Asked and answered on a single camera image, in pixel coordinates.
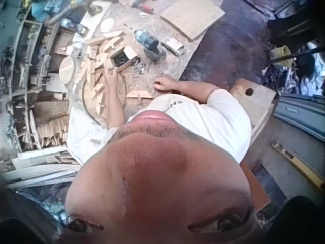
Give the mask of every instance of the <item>drill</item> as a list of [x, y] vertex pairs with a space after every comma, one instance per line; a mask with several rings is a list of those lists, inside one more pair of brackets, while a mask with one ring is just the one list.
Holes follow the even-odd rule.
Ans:
[[159, 45], [159, 40], [152, 36], [148, 31], [135, 30], [134, 31], [136, 40], [144, 47], [144, 52], [151, 58], [155, 63], [158, 63], [165, 59], [166, 52]]

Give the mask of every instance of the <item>round wooden disc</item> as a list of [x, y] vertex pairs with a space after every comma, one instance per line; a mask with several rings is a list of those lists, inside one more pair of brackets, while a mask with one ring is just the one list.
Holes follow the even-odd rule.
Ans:
[[59, 77], [62, 84], [65, 85], [69, 83], [73, 79], [75, 72], [76, 62], [74, 61], [74, 59], [69, 56], [63, 59], [59, 69]]

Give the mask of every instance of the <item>bucket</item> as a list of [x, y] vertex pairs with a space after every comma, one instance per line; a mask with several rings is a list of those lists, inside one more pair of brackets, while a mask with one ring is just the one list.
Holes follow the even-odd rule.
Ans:
[[[271, 60], [279, 58], [279, 57], [288, 56], [288, 55], [291, 55], [291, 51], [287, 46], [278, 47], [278, 48], [272, 49], [270, 51], [270, 59]], [[273, 64], [274, 65], [279, 65], [279, 66], [291, 67], [293, 65], [293, 59], [290, 58], [290, 59], [280, 61], [280, 62], [276, 62], [276, 63], [273, 63]]]

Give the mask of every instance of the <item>white t-shirt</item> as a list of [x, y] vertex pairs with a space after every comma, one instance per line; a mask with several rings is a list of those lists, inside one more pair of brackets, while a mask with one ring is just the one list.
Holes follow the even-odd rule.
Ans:
[[[85, 163], [106, 144], [118, 128], [108, 131], [101, 128], [80, 107], [75, 106], [70, 115], [67, 147], [79, 162]], [[154, 99], [138, 113], [145, 110], [165, 112], [185, 128], [226, 150], [237, 163], [242, 161], [248, 151], [251, 139], [250, 119], [237, 99], [226, 90], [212, 92], [207, 104], [199, 104], [182, 95], [165, 94]]]

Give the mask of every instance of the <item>man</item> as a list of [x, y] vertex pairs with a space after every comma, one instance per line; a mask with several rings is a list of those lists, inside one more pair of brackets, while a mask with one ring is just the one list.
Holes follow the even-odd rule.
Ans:
[[51, 26], [63, 18], [69, 19], [72, 23], [80, 23], [86, 9], [84, 5], [89, 0], [33, 0], [31, 13], [33, 17], [45, 26]]
[[193, 99], [162, 95], [125, 123], [117, 70], [105, 80], [108, 133], [94, 138], [86, 117], [70, 120], [77, 138], [67, 145], [79, 160], [89, 158], [89, 141], [103, 143], [69, 188], [57, 243], [258, 243], [239, 166], [251, 125], [238, 101], [215, 85], [160, 77], [156, 89]]

